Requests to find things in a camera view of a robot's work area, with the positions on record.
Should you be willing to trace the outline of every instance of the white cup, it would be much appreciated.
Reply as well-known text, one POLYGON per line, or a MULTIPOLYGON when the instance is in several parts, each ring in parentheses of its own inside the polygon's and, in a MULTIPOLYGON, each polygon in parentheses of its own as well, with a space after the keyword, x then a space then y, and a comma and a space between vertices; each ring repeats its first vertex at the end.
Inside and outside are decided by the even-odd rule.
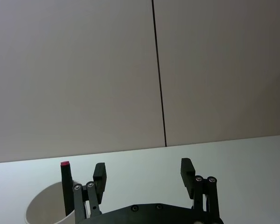
POLYGON ((57 182, 41 191, 25 212, 26 224, 75 224, 75 211, 65 216, 62 183, 57 182))

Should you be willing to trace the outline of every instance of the screw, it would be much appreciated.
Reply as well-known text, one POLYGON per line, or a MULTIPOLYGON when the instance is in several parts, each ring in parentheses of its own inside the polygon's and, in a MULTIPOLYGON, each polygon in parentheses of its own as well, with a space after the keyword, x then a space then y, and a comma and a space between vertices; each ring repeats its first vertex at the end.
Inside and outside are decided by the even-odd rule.
POLYGON ((93 185, 94 185, 94 183, 90 182, 87 186, 88 186, 89 188, 91 188, 91 187, 93 187, 93 185))
POLYGON ((81 186, 80 186, 79 184, 77 184, 77 185, 74 187, 74 189, 75 189, 75 190, 79 190, 80 187, 81 187, 81 186))
POLYGON ((196 180, 197 180, 197 181, 202 181, 202 177, 197 176, 197 177, 196 177, 196 180))
POLYGON ((156 205, 156 208, 157 208, 157 209, 162 209, 163 206, 162 206, 161 204, 157 204, 157 205, 156 205))
POLYGON ((210 182, 216 182, 216 179, 214 177, 209 178, 210 182))
POLYGON ((138 210, 139 210, 139 207, 138 207, 138 205, 133 205, 133 206, 131 207, 131 209, 132 209, 132 211, 138 211, 138 210))

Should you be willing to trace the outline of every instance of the cup rim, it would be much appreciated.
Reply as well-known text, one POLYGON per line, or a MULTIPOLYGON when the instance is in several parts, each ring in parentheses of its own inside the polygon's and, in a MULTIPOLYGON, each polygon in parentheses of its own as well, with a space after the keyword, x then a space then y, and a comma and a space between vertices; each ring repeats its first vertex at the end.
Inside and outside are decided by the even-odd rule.
MULTIPOLYGON (((51 187, 52 185, 55 185, 55 184, 58 184, 58 183, 62 183, 62 182, 61 182, 61 181, 58 181, 58 182, 55 182, 55 183, 53 183, 53 184, 50 184, 50 185, 47 186, 45 189, 43 189, 43 190, 41 190, 40 192, 38 192, 38 194, 36 194, 36 195, 34 196, 34 198, 29 202, 27 208, 25 209, 25 213, 24 213, 24 220, 25 220, 25 223, 26 223, 26 224, 32 224, 32 223, 28 222, 28 220, 27 220, 27 210, 28 210, 29 205, 32 203, 32 201, 33 201, 40 193, 42 193, 44 190, 46 190, 47 188, 51 187)), ((63 222, 65 219, 67 219, 69 216, 72 216, 73 213, 75 213, 75 210, 73 210, 70 214, 68 214, 68 215, 67 215, 66 217, 64 217, 63 219, 61 219, 61 220, 59 220, 58 222, 53 223, 53 224, 60 224, 60 223, 63 222)))

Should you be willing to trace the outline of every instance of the marker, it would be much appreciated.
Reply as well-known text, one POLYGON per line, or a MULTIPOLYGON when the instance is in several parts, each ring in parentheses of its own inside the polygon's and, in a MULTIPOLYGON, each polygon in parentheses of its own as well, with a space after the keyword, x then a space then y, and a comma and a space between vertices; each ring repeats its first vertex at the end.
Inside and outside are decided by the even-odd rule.
POLYGON ((73 193, 73 179, 71 177, 70 162, 64 161, 60 164, 63 199, 65 207, 65 215, 68 216, 74 209, 74 193, 73 193))

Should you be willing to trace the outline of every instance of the white table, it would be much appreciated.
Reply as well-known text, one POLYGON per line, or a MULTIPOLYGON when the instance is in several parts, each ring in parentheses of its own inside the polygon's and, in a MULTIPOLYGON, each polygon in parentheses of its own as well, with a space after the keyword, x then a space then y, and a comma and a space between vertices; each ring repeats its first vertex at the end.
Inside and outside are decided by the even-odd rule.
POLYGON ((135 203, 190 208, 180 176, 184 157, 191 158, 197 174, 218 179, 220 214, 226 224, 280 223, 280 136, 275 136, 0 163, 0 224, 24 223, 31 199, 61 180, 64 160, 70 161, 73 178, 83 184, 92 179, 96 163, 105 162, 103 213, 135 203))

